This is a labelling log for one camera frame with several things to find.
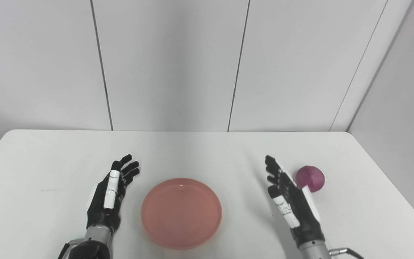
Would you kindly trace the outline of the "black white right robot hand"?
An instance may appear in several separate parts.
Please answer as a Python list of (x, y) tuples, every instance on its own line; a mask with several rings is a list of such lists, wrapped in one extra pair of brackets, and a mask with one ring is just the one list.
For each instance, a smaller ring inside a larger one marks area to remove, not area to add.
[(274, 157), (265, 157), (268, 194), (291, 229), (297, 247), (312, 241), (325, 241), (320, 218), (314, 203), (308, 200), (308, 192), (296, 185), (294, 180), (277, 163)]

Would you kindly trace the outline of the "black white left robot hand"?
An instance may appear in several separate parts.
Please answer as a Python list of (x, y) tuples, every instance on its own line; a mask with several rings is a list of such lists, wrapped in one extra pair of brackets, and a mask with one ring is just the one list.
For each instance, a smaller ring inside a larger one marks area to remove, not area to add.
[[(105, 197), (111, 171), (119, 172), (119, 181), (117, 182), (113, 208), (105, 208)], [(87, 228), (90, 226), (104, 225), (110, 229), (112, 234), (118, 230), (121, 223), (120, 209), (122, 200), (125, 197), (128, 185), (133, 181), (133, 177), (139, 173), (139, 162), (136, 160), (133, 161), (131, 154), (127, 154), (120, 160), (115, 160), (112, 163), (108, 174), (97, 184), (94, 196), (87, 210)]]

